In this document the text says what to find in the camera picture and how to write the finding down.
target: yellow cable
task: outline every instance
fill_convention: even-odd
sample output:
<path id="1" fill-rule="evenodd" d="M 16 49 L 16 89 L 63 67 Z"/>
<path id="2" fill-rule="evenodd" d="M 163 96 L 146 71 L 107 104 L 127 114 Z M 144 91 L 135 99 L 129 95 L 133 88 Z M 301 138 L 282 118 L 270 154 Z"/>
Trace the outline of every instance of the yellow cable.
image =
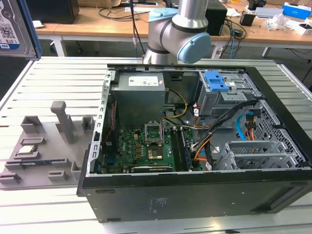
<path id="1" fill-rule="evenodd" d="M 183 116 L 183 115 L 186 113 L 186 111 L 187 111 L 187 103 L 186 103 L 186 100 L 185 100 L 185 99 L 182 97 L 182 95 L 179 94 L 176 90 L 174 90 L 174 89 L 169 89 L 169 90 L 175 92 L 175 94 L 177 94 L 177 95 L 183 100 L 185 107 L 184 107 L 184 111 L 183 111 L 181 114 L 176 115 L 176 116 L 165 116 L 165 117 L 163 117 L 163 118 L 179 118 L 180 116 Z"/>

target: black computer case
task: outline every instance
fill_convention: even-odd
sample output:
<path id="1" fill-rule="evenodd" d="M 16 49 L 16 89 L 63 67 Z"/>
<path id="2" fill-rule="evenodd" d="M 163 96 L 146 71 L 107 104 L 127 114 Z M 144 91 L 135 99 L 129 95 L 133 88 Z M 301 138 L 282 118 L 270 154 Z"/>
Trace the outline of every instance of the black computer case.
<path id="1" fill-rule="evenodd" d="M 71 24 L 79 13 L 77 0 L 26 0 L 32 20 Z"/>

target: white label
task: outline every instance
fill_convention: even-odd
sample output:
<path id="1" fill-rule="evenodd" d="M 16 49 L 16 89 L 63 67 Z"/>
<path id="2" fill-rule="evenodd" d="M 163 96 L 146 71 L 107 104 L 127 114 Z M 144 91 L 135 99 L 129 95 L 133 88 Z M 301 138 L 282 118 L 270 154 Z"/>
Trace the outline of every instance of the white label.
<path id="1" fill-rule="evenodd" d="M 227 85 L 227 86 L 236 86 L 234 82 L 225 82 L 225 85 Z"/>
<path id="2" fill-rule="evenodd" d="M 10 49 L 8 44 L 0 44 L 1 49 Z"/>
<path id="3" fill-rule="evenodd" d="M 213 167 L 209 164 L 209 162 L 206 162 L 206 168 L 208 171 L 211 171 Z"/>
<path id="4" fill-rule="evenodd" d="M 214 150 L 211 151 L 211 153 L 220 153 L 220 148 L 219 148 L 219 146 L 214 147 Z"/>
<path id="5" fill-rule="evenodd" d="M 2 15 L 4 8 L 3 2 L 0 1 L 0 43 L 1 49 L 17 49 L 19 40 L 13 29 L 12 23 Z"/>
<path id="6" fill-rule="evenodd" d="M 197 117 L 199 116 L 199 110 L 198 109 L 194 109 L 194 115 Z"/>
<path id="7" fill-rule="evenodd" d="M 129 77 L 129 86 L 158 86 L 157 77 Z"/>

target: slotted metal surface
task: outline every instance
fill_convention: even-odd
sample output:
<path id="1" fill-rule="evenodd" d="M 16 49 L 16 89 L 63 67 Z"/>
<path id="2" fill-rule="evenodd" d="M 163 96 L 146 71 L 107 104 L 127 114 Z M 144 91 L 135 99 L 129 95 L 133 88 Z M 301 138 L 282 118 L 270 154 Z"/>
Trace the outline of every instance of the slotted metal surface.
<path id="1" fill-rule="evenodd" d="M 107 63 L 134 64 L 141 61 L 136 58 L 43 57 L 38 62 L 29 63 L 0 102 L 0 171 L 18 140 L 22 131 L 20 123 L 26 113 L 39 115 L 43 122 L 56 121 L 48 108 L 53 100 L 60 99 L 66 101 L 68 112 L 73 114 L 72 119 L 81 119 L 86 112 L 96 115 L 101 92 L 99 81 L 104 81 Z M 300 106 L 310 107 L 311 97 L 302 91 L 303 88 L 298 88 L 294 78 L 288 78 L 271 60 L 219 59 L 199 63 L 216 67 L 224 64 L 257 67 L 265 72 L 262 75 L 267 81 L 290 81 L 296 84 L 297 87 L 290 86 L 294 88 L 292 91 L 282 87 L 284 91 L 277 92 L 282 101 L 287 102 L 287 107 L 297 106 L 290 101 L 302 102 Z M 40 82 L 29 82 L 37 79 Z M 311 125 L 312 115 L 295 112 L 293 116 L 303 126 Z M 305 130 L 312 137 L 312 131 Z M 104 234 L 173 234 L 236 230 L 244 233 L 308 234 L 312 232 L 311 217 L 312 194 L 307 194 L 278 214 L 224 214 L 224 217 L 100 224 L 86 198 L 76 196 L 76 188 L 0 191 L 0 233 L 33 234 L 38 230 L 46 233 L 64 233 L 67 230 L 86 233 L 92 230 Z"/>

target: black box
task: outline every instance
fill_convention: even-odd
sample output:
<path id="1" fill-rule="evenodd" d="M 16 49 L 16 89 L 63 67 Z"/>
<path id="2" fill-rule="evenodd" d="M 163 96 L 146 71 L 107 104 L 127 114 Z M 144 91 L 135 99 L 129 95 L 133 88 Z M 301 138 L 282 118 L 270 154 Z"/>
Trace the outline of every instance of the black box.
<path id="1" fill-rule="evenodd" d="M 74 22 L 79 13 L 78 0 L 26 0 L 32 20 L 43 23 Z"/>
<path id="2" fill-rule="evenodd" d="M 226 18 L 226 7 L 218 0 L 209 0 L 206 10 L 206 19 L 208 20 L 207 33 L 210 36 L 220 36 Z"/>
<path id="3" fill-rule="evenodd" d="M 243 12 L 239 23 L 243 26 L 251 26 L 253 24 L 255 14 L 248 14 Z"/>

